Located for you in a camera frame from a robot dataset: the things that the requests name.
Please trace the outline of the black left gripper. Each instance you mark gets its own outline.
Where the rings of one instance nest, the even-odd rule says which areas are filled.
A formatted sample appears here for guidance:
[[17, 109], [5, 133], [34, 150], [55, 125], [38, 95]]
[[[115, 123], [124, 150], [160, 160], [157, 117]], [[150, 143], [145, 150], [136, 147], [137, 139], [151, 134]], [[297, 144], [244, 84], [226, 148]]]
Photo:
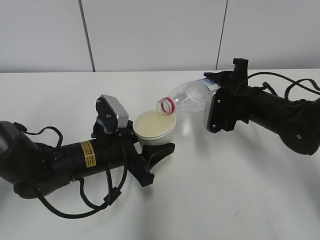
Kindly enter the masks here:
[[133, 121], [128, 120], [127, 127], [113, 133], [105, 133], [97, 123], [93, 126], [91, 144], [94, 148], [96, 166], [91, 174], [122, 167], [127, 158], [128, 170], [142, 187], [151, 185], [155, 175], [150, 170], [175, 151], [174, 143], [162, 145], [144, 145], [138, 153], [134, 144], [138, 138], [133, 129]]

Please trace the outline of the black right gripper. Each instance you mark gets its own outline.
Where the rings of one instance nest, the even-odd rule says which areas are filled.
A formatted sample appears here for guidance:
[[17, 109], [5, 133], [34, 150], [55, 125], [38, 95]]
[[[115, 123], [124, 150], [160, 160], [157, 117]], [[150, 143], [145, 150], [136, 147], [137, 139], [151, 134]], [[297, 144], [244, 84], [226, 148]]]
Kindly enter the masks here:
[[233, 131], [238, 121], [249, 123], [247, 94], [240, 87], [248, 86], [248, 64], [244, 58], [233, 59], [233, 71], [205, 72], [203, 75], [219, 85], [209, 98], [209, 130]]

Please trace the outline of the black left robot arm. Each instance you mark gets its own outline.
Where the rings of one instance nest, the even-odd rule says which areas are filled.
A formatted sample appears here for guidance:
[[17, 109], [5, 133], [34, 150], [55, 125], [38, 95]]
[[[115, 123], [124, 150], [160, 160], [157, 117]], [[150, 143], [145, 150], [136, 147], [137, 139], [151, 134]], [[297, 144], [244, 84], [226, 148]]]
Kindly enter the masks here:
[[27, 182], [27, 177], [47, 196], [68, 185], [71, 180], [88, 177], [107, 169], [126, 166], [142, 187], [151, 185], [154, 174], [150, 170], [175, 150], [174, 143], [144, 145], [138, 153], [134, 144], [137, 136], [131, 128], [106, 134], [94, 127], [93, 139], [56, 147], [33, 142], [27, 129], [19, 123], [0, 123], [0, 176], [13, 185], [13, 190], [23, 199], [37, 195]]

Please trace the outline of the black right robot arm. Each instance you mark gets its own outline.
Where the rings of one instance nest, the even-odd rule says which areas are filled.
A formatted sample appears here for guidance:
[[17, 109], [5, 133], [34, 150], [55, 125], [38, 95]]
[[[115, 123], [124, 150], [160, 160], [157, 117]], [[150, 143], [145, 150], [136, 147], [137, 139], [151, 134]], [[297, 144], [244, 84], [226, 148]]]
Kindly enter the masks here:
[[234, 69], [206, 72], [204, 76], [219, 87], [212, 90], [205, 105], [204, 126], [211, 133], [233, 131], [237, 121], [254, 122], [277, 134], [292, 151], [313, 155], [320, 148], [320, 101], [289, 100], [290, 90], [302, 85], [291, 81], [284, 97], [266, 82], [249, 86], [247, 59], [235, 58]]

